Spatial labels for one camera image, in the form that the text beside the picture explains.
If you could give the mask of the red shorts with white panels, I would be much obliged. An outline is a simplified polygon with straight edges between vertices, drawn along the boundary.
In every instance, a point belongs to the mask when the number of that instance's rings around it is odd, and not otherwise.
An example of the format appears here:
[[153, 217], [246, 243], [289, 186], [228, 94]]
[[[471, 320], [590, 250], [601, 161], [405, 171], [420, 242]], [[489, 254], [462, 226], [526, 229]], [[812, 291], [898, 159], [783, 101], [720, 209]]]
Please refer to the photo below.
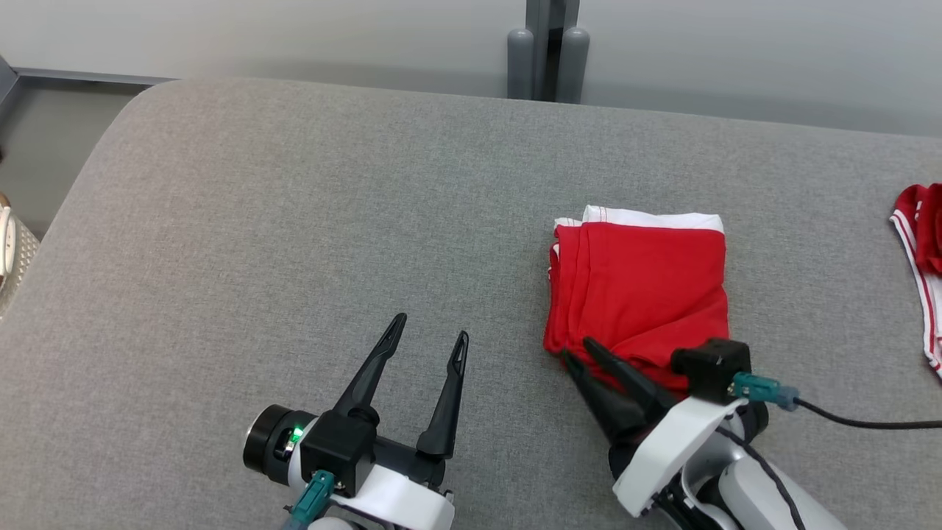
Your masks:
[[720, 216], [587, 205], [580, 219], [556, 219], [553, 234], [545, 351], [571, 353], [615, 385], [584, 346], [592, 338], [685, 398], [689, 384], [672, 370], [673, 352], [729, 336]]

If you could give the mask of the red shirt with white sleeves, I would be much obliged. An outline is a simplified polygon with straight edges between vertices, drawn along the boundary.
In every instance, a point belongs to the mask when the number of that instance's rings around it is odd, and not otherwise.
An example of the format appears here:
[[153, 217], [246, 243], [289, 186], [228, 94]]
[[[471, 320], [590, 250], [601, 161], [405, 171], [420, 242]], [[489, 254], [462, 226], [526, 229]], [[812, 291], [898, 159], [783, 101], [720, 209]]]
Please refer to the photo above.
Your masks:
[[942, 183], [910, 185], [898, 195], [890, 222], [904, 246], [921, 303], [923, 355], [942, 380]]

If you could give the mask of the grey cylindrical partition foot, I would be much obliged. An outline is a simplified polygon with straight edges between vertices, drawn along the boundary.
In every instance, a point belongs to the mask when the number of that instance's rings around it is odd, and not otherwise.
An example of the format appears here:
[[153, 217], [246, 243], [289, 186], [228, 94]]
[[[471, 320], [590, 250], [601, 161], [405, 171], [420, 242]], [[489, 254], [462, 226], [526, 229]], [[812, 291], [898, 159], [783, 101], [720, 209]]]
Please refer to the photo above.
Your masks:
[[527, 28], [515, 28], [507, 36], [506, 96], [508, 99], [533, 98], [534, 37]]
[[564, 31], [556, 71], [556, 101], [580, 104], [591, 37], [580, 27]]

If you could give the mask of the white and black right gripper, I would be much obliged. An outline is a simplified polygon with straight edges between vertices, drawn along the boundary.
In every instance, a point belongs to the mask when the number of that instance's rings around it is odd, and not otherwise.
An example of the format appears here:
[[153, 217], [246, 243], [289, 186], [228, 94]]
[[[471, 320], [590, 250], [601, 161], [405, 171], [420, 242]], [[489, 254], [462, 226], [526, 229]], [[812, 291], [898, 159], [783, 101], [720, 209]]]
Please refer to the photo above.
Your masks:
[[586, 352], [623, 390], [591, 375], [572, 353], [563, 365], [610, 444], [612, 491], [630, 516], [671, 520], [767, 520], [770, 479], [749, 453], [768, 424], [767, 407], [688, 398], [650, 380], [598, 340]]

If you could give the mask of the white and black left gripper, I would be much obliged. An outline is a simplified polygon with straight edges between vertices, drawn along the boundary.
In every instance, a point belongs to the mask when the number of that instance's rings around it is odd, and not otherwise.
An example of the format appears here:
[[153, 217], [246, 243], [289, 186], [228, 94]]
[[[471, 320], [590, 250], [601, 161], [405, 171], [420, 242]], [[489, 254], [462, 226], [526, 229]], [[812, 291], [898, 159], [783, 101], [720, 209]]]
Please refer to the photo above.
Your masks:
[[[387, 361], [397, 351], [406, 322], [407, 314], [394, 316], [337, 400], [335, 412], [370, 425], [380, 422], [372, 399]], [[375, 466], [362, 489], [353, 498], [334, 490], [327, 510], [309, 530], [356, 530], [360, 520], [383, 530], [451, 530], [456, 509], [452, 492], [442, 490], [441, 485], [445, 460], [453, 456], [456, 443], [468, 349], [469, 335], [461, 331], [447, 360], [447, 377], [433, 416], [417, 440], [417, 449], [377, 435]], [[287, 519], [290, 507], [309, 482], [302, 478], [300, 467], [302, 439], [320, 416], [272, 405], [246, 432], [244, 465], [291, 490]]]

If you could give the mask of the beige woven basket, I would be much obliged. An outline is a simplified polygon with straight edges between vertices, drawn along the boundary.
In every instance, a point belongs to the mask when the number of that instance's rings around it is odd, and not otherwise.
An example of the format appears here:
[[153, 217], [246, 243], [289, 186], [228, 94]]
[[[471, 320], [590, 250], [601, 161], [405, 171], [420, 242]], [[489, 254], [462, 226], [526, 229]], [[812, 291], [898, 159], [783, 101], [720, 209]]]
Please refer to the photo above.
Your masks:
[[0, 321], [3, 320], [40, 241], [14, 214], [9, 198], [0, 192]]

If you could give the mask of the grey partition base rail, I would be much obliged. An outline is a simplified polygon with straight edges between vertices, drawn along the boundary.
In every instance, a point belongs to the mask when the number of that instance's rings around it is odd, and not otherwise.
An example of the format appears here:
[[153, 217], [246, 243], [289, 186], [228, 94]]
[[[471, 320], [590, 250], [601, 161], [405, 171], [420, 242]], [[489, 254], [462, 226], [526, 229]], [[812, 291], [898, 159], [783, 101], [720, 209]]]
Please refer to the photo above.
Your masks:
[[54, 69], [35, 69], [15, 66], [0, 56], [0, 63], [10, 68], [18, 77], [27, 80], [50, 80], [61, 82], [95, 82], [128, 86], [155, 86], [175, 81], [173, 77], [145, 77], [145, 75], [102, 74], [93, 71], [64, 71]]

